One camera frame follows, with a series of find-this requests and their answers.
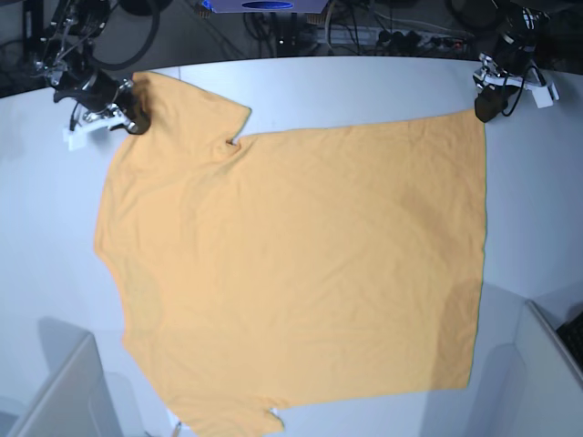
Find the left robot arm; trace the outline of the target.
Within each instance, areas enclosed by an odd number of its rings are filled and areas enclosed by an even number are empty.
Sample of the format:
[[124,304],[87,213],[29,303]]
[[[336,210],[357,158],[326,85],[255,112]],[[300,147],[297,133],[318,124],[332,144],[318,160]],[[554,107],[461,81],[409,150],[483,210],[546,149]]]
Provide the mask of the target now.
[[494,48],[480,54],[481,66],[473,74],[477,89],[474,109],[481,122],[499,115],[510,117],[526,91],[538,108],[551,107],[559,100],[555,84],[535,61],[537,41],[548,20],[548,14],[528,7],[507,9]]

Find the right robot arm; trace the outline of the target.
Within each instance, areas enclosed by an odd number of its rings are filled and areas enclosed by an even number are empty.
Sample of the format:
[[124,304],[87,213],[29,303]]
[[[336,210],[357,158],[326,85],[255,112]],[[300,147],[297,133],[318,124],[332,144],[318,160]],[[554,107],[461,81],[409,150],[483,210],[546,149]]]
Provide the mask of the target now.
[[159,30],[160,9],[154,1],[145,5],[151,21],[144,44],[129,59],[110,63],[94,56],[94,40],[117,7],[109,1],[58,3],[47,35],[41,39],[34,69],[54,89],[56,103],[66,98],[76,102],[66,126],[68,135],[84,129],[122,128],[138,136],[149,130],[150,117],[134,94],[134,82],[109,74],[133,66],[150,49]]

